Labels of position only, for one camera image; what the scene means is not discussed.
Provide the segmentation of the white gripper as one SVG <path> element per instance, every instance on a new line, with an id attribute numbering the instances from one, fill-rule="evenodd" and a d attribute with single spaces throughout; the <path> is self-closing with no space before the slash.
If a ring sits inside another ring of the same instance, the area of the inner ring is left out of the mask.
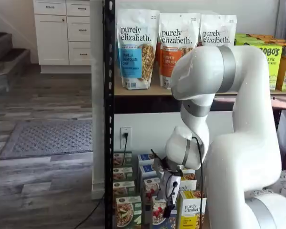
<path id="1" fill-rule="evenodd" d="M 163 217 L 170 218 L 171 212 L 176 208 L 176 200 L 181 183 L 181 176 L 177 173 L 164 171 L 160 178 L 159 199 L 165 200 L 166 205 L 163 210 Z"/>

